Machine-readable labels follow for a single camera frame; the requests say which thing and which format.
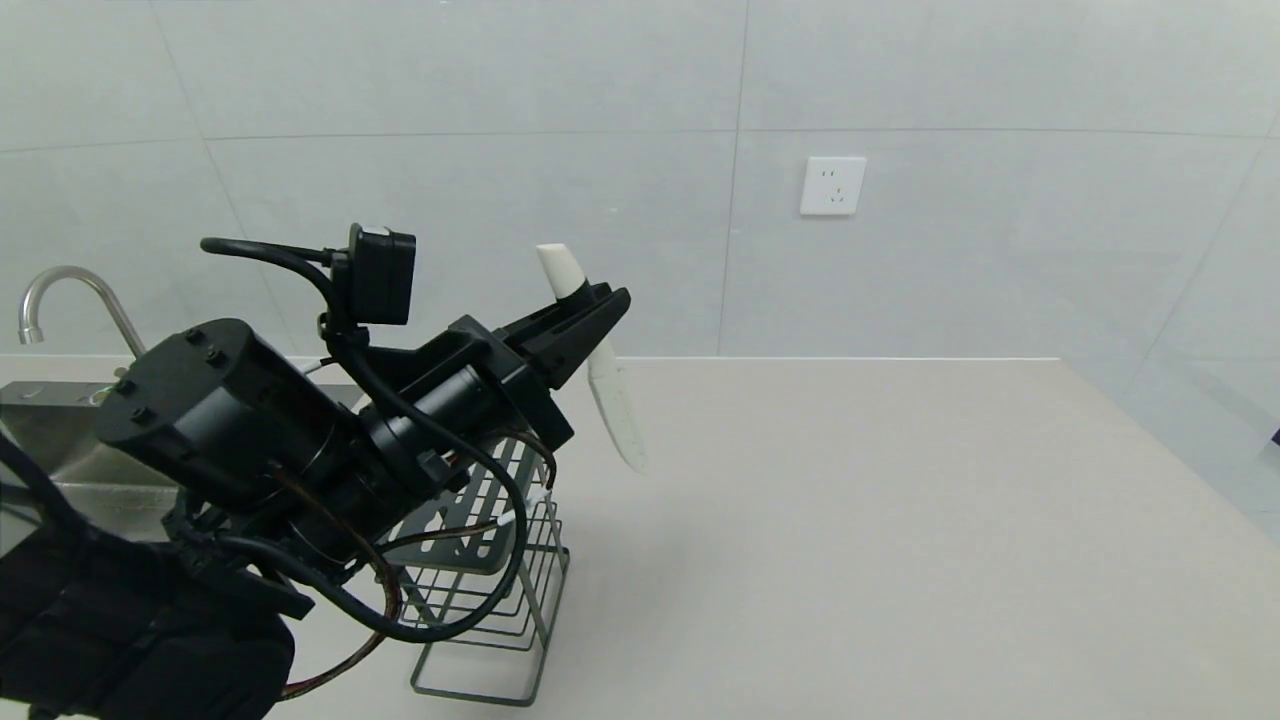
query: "wall tile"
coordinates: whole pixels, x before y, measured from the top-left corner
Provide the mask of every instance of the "wall tile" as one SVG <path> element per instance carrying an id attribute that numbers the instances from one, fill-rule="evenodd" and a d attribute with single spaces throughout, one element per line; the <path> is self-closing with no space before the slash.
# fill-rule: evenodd
<path id="1" fill-rule="evenodd" d="M 733 129 L 745 8 L 156 3 L 206 137 Z"/>
<path id="2" fill-rule="evenodd" d="M 1188 357 L 1280 359 L 1280 140 L 1270 140 L 1164 343 Z"/>
<path id="3" fill-rule="evenodd" d="M 1257 141 L 746 133 L 726 355 L 1143 357 Z M 797 214 L 809 155 L 868 158 L 854 218 Z"/>
<path id="4" fill-rule="evenodd" d="M 742 127 L 1262 136 L 1280 5 L 1257 0 L 756 0 Z"/>
<path id="5" fill-rule="evenodd" d="M 1152 357 L 1121 406 L 1243 511 L 1280 511 L 1280 363 Z"/>
<path id="6" fill-rule="evenodd" d="M 0 227 L 0 287 L 13 306 L 41 270 L 82 265 L 115 290 L 148 346 L 196 322 L 236 316 L 294 351 L 261 270 L 200 251 L 202 234 L 238 231 L 198 141 L 3 152 Z M 79 283 L 52 286 L 40 319 L 42 345 L 20 346 L 10 325 L 0 352 L 127 352 L 106 309 Z"/>
<path id="7" fill-rule="evenodd" d="M 626 286 L 626 355 L 714 355 L 732 133 L 539 135 L 210 143 L 255 240 L 346 243 L 352 222 L 419 238 L 408 328 L 417 346 L 460 315 L 493 327 L 549 302 L 534 246 L 566 242 L 593 278 Z M 294 340 L 319 352 L 317 296 L 274 272 Z"/>
<path id="8" fill-rule="evenodd" d="M 3 3 L 0 49 L 0 150 L 196 137 L 147 3 Z"/>

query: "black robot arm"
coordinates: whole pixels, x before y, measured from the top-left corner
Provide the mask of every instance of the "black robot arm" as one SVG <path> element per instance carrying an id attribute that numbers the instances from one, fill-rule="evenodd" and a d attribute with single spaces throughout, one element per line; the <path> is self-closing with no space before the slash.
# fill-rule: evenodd
<path id="1" fill-rule="evenodd" d="M 553 464 L 573 434 L 550 393 L 630 306 L 625 288 L 585 284 L 506 327 L 463 316 L 416 350 L 371 347 L 366 323 L 408 318 L 415 238 L 352 225 L 344 250 L 206 238 L 204 250 L 265 261 L 321 295 L 333 360 L 369 395 L 335 404 L 242 320 L 175 333 L 141 356 L 96 413 L 97 438 L 182 488 L 169 542 L 93 528 L 0 437 L 0 697 L 36 716 L 257 720 L 358 662 L 384 638 L 436 642 L 474 626 L 509 591 L 508 564 L 470 615 L 428 628 L 397 621 L 399 587 L 375 547 L 424 502 L 461 489 L 479 464 L 507 489 L 512 557 L 527 511 L 490 456 L 521 437 Z M 328 277 L 320 268 L 329 270 Z M 372 566 L 387 601 L 342 585 Z M 311 585 L 371 630 L 351 659 L 287 684 Z"/>

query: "stainless steel faucet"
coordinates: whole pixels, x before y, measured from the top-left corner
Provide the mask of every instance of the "stainless steel faucet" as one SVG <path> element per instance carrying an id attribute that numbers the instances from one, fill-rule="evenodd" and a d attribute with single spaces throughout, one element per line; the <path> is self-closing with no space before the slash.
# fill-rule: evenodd
<path id="1" fill-rule="evenodd" d="M 129 316 L 124 314 L 124 306 L 120 305 L 120 300 L 111 291 L 111 286 L 106 284 L 106 281 L 96 274 L 76 265 L 49 268 L 36 275 L 36 279 L 31 281 L 31 284 L 27 286 L 27 292 L 22 296 L 22 306 L 18 309 L 19 342 L 23 345 L 44 342 L 45 333 L 40 329 L 40 301 L 45 297 L 45 291 L 49 290 L 49 286 L 67 278 L 81 281 L 93 288 L 93 292 L 106 305 L 106 311 L 111 314 L 111 320 L 115 322 L 115 327 L 119 328 L 120 334 L 124 336 L 124 342 L 129 346 L 129 351 L 133 352 L 134 357 L 140 357 L 147 351 L 146 346 L 142 345 L 142 337 L 138 336 L 138 331 L 129 322 Z"/>

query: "sink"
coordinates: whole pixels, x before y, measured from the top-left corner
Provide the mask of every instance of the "sink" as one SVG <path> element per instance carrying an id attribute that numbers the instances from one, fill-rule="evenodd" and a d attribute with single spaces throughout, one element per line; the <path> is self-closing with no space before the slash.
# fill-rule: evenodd
<path id="1" fill-rule="evenodd" d="M 0 388 L 0 432 L 9 436 L 99 528 L 140 542 L 166 538 L 160 521 L 178 486 L 128 455 L 97 442 L 93 414 L 108 383 L 14 382 Z M 352 407 L 353 386 L 320 386 Z"/>

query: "white ceramic knife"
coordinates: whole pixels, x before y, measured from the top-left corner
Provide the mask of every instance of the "white ceramic knife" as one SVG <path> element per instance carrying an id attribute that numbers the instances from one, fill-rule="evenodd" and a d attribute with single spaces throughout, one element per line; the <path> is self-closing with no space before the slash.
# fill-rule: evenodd
<path id="1" fill-rule="evenodd" d="M 547 279 L 550 281 L 557 300 L 572 295 L 588 282 L 577 259 L 562 243 L 539 245 L 538 259 L 543 263 L 543 270 L 547 272 Z M 591 395 L 595 396 L 600 419 L 613 438 L 613 447 L 618 448 L 618 455 L 632 470 L 645 473 L 649 459 L 645 455 L 644 438 L 640 436 L 640 425 L 631 409 L 631 396 L 627 393 L 622 366 L 618 365 L 618 357 L 608 337 L 588 356 L 586 380 L 591 386 Z"/>

